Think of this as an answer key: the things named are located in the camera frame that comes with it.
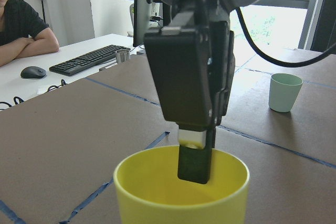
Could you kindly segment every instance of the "crossed arms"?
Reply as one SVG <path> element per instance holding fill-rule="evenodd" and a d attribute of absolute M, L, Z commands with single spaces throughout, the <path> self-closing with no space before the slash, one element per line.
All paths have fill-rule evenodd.
<path fill-rule="evenodd" d="M 58 52 L 57 38 L 50 28 L 42 30 L 34 39 L 18 38 L 0 46 L 0 67 L 14 59 Z"/>

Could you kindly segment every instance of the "man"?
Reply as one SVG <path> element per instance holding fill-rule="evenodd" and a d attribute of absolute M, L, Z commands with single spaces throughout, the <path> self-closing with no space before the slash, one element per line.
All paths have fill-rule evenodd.
<path fill-rule="evenodd" d="M 23 0 L 0 0 L 0 67 L 14 59 L 58 49 L 53 31 L 29 4 Z"/>

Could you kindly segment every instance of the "blue line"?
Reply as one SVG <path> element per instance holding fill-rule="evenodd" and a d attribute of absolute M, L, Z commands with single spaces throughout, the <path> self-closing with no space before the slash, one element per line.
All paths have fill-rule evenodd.
<path fill-rule="evenodd" d="M 248 70 L 248 71 L 251 71 L 251 72 L 259 72 L 259 73 L 268 74 L 270 76 L 273 74 L 273 73 L 270 73 L 270 72 L 264 72 L 264 71 L 260 71 L 260 70 L 250 69 L 250 68 L 245 68 L 245 69 Z M 318 82 L 305 81 L 305 80 L 303 80 L 303 82 L 304 83 L 315 84 L 315 85 L 322 86 L 322 87 L 329 88 L 329 89 L 336 89 L 336 87 L 334 87 L 334 86 L 330 86 L 330 85 L 326 85 L 326 84 L 321 84 L 321 83 L 318 83 Z"/>
<path fill-rule="evenodd" d="M 163 132 L 157 139 L 155 139 L 152 143 L 150 143 L 145 150 L 153 148 L 156 146 L 161 140 L 163 140 L 167 135 L 169 135 L 170 132 L 165 131 Z M 103 183 L 96 191 L 94 191 L 88 198 L 86 198 L 81 204 L 79 204 L 72 212 L 70 217 L 67 220 L 60 221 L 59 224 L 67 224 L 71 222 L 71 219 L 78 214 L 80 210 L 82 210 L 84 207 L 86 207 L 88 204 L 90 204 L 95 198 L 97 198 L 98 195 L 100 195 L 106 188 L 108 188 L 111 184 L 113 184 L 113 177 L 111 178 L 110 182 Z M 15 224 L 26 224 L 25 222 L 18 222 Z"/>
<path fill-rule="evenodd" d="M 6 204 L 0 200 L 0 211 L 3 212 L 14 224 L 26 224 Z"/>
<path fill-rule="evenodd" d="M 156 146 L 161 140 L 163 140 L 167 135 L 169 135 L 170 132 L 165 131 L 161 134 L 161 136 L 159 136 L 157 139 L 155 139 L 151 144 L 149 144 L 145 150 L 153 148 L 154 146 Z"/>
<path fill-rule="evenodd" d="M 86 80 L 88 80 L 88 81 L 92 81 L 92 82 L 94 82 L 94 83 L 96 83 L 96 84 L 102 85 L 102 86 L 104 86 L 104 87 L 106 87 L 106 88 L 112 89 L 112 90 L 114 90 L 114 91 L 118 91 L 118 92 L 120 92 L 120 93 L 122 93 L 122 94 L 126 94 L 126 95 L 128 95 L 128 96 L 130 96 L 130 97 L 137 98 L 137 99 L 139 99 L 139 100 L 141 100 L 141 101 L 148 102 L 148 103 L 150 103 L 150 104 L 154 104 L 154 105 L 156 105 L 156 106 L 160 106 L 158 103 L 149 101 L 147 98 L 143 98 L 143 97 L 140 97 L 140 96 L 138 96 L 138 95 L 136 95 L 136 94 L 132 94 L 132 93 L 126 92 L 126 91 L 124 91 L 124 90 L 115 88 L 115 87 L 113 87 L 113 86 L 107 85 L 107 84 L 102 83 L 102 82 L 100 82 L 100 81 L 93 80 L 93 79 L 91 79 L 91 78 L 89 78 L 89 77 L 85 77 L 84 79 L 86 79 Z"/>
<path fill-rule="evenodd" d="M 236 71 L 235 71 L 235 73 L 238 73 L 238 72 L 240 72 L 242 69 L 247 69 L 247 68 L 244 68 L 244 66 L 246 65 L 246 64 L 248 64 L 255 56 L 256 56 L 257 54 L 255 54 L 255 55 L 253 55 L 251 58 L 249 58 L 243 65 L 241 65 Z"/>
<path fill-rule="evenodd" d="M 267 144 L 267 145 L 270 145 L 270 146 L 273 146 L 273 147 L 277 147 L 277 148 L 280 148 L 280 149 L 283 149 L 283 150 L 292 152 L 292 153 L 294 153 L 294 154 L 296 154 L 296 155 L 298 155 L 298 156 L 308 158 L 308 159 L 313 160 L 313 161 L 315 161 L 315 162 L 318 162 L 318 163 L 320 163 L 320 164 L 322 164 L 322 165 L 326 165 L 326 166 L 329 166 L 329 167 L 331 167 L 331 168 L 336 169 L 336 165 L 331 164 L 331 163 L 326 162 L 326 161 L 323 161 L 323 160 L 320 160 L 320 159 L 318 159 L 318 158 L 315 158 L 315 157 L 312 157 L 312 156 L 303 154 L 303 153 L 301 153 L 301 152 L 293 151 L 293 150 L 288 149 L 288 148 L 285 148 L 285 147 L 283 147 L 283 146 L 280 146 L 280 145 L 271 143 L 271 142 L 269 142 L 269 141 L 262 140 L 262 139 L 260 139 L 260 138 L 251 136 L 251 135 L 249 135 L 249 134 L 246 134 L 246 133 L 243 133 L 243 132 L 240 132 L 240 131 L 237 131 L 237 130 L 233 130 L 233 129 L 227 128 L 227 127 L 222 126 L 222 125 L 220 125 L 220 126 L 218 126 L 218 127 L 221 128 L 221 129 L 223 129 L 223 130 L 227 130 L 227 131 L 233 132 L 233 133 L 235 133 L 235 134 L 237 134 L 237 135 L 247 137 L 247 138 L 249 138 L 249 139 L 251 139 L 251 140 L 254 140 L 254 141 L 257 141 L 257 142 L 260 142 L 260 143 L 263 143 L 263 144 Z"/>

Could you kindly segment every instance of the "keyboard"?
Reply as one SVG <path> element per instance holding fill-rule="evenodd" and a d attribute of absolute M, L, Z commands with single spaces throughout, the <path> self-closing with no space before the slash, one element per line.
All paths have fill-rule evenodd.
<path fill-rule="evenodd" d="M 95 65 L 101 64 L 107 60 L 113 59 L 116 56 L 115 51 L 119 49 L 130 50 L 130 48 L 109 45 L 99 48 L 95 51 L 88 52 L 87 54 L 78 56 L 71 60 L 67 60 L 60 64 L 54 65 L 49 68 L 51 72 L 60 73 L 65 76 L 73 76 Z"/>

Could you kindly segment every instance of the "metal cup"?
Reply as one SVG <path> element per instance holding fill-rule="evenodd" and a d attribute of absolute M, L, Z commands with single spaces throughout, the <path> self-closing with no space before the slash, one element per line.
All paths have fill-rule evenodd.
<path fill-rule="evenodd" d="M 117 59 L 117 64 L 120 64 L 130 59 L 130 52 L 126 49 L 119 49 L 116 51 L 115 56 Z"/>

